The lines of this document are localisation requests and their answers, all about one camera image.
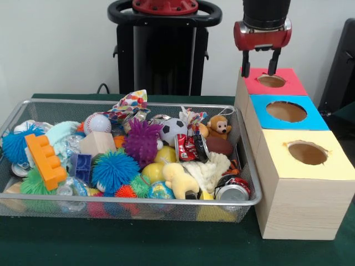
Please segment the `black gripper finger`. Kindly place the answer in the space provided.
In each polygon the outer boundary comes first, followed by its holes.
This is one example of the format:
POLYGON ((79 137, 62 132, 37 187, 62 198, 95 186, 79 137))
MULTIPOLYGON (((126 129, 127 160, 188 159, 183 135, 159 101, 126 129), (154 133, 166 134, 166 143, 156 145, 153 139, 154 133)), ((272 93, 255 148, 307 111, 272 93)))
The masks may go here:
POLYGON ((267 72, 268 75, 275 75, 280 54, 281 54, 281 49, 274 49, 273 50, 272 58, 270 59, 270 62, 268 65, 268 72, 267 72))
POLYGON ((242 52, 241 76, 242 77, 249 77, 249 74, 250 74, 249 51, 248 50, 244 50, 242 52))

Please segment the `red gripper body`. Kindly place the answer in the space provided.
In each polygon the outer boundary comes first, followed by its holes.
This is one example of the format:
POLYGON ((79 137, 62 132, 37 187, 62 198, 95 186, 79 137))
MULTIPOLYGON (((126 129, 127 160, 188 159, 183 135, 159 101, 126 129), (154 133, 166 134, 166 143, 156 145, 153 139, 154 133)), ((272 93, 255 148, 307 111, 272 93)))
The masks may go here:
POLYGON ((289 18, 274 30, 258 30, 249 28, 243 21, 234 25, 235 45, 240 51, 268 50, 285 47, 291 39, 292 23, 289 18))

